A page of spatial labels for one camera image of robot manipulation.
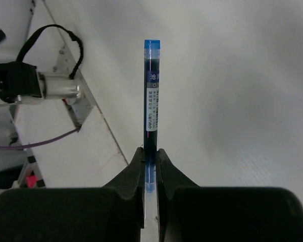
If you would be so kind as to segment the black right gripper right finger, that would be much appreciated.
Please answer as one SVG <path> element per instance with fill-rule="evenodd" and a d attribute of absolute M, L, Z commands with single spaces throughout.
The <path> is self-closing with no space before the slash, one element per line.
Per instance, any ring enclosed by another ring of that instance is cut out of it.
<path fill-rule="evenodd" d="M 303 206 L 279 187 L 201 187 L 156 156 L 160 241 L 303 241 Z"/>

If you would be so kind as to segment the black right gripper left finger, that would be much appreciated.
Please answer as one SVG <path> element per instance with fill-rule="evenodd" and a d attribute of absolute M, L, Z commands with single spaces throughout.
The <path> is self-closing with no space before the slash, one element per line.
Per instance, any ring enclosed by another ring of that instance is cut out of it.
<path fill-rule="evenodd" d="M 0 194 L 0 241 L 140 241 L 144 150 L 100 188 L 11 189 Z"/>

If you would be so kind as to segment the blue refill pen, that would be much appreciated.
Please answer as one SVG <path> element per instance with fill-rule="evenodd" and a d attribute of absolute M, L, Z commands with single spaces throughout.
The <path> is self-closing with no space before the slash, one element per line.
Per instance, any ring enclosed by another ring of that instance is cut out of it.
<path fill-rule="evenodd" d="M 149 194 L 156 190 L 155 163 L 159 123 L 160 50 L 161 42 L 159 40 L 144 41 L 143 149 L 145 152 L 145 191 Z"/>

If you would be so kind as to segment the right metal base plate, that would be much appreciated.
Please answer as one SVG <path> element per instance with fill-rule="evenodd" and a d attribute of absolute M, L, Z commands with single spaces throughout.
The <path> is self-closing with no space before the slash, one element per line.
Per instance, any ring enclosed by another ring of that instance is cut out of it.
<path fill-rule="evenodd" d="M 74 57 L 67 45 L 64 44 L 59 50 L 53 72 L 57 74 L 58 78 L 67 80 L 69 79 L 69 75 L 73 71 L 75 64 L 76 61 Z M 84 124 L 89 114 L 96 106 L 96 101 L 80 70 L 77 70 L 72 83 L 74 86 L 73 91 L 78 91 L 78 94 L 75 97 L 65 97 L 63 103 L 74 126 L 79 128 Z"/>

